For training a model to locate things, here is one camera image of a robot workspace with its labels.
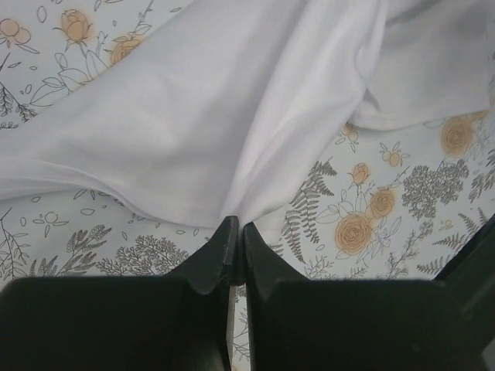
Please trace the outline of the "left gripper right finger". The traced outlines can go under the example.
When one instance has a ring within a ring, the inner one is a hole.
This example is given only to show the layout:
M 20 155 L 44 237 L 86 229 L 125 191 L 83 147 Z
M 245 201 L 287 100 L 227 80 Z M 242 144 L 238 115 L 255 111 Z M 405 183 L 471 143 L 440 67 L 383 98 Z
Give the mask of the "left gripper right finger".
M 494 337 L 494 225 L 432 280 L 303 277 L 243 231 L 254 370 L 485 370 Z

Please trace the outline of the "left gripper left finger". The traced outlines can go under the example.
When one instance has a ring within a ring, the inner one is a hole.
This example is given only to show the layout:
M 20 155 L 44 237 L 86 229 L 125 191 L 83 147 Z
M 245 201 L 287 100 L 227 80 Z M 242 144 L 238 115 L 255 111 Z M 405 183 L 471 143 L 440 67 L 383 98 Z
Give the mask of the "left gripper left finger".
M 34 277 L 1 293 L 3 370 L 229 370 L 238 221 L 168 274 Z

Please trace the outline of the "white t shirt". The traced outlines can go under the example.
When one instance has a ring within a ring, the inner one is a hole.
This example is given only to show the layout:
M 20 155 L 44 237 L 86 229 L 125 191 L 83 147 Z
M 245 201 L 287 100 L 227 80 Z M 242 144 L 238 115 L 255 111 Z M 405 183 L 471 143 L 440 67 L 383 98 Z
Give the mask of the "white t shirt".
M 194 1 L 1 139 L 1 197 L 72 188 L 213 227 L 287 204 L 345 123 L 485 110 L 490 1 Z

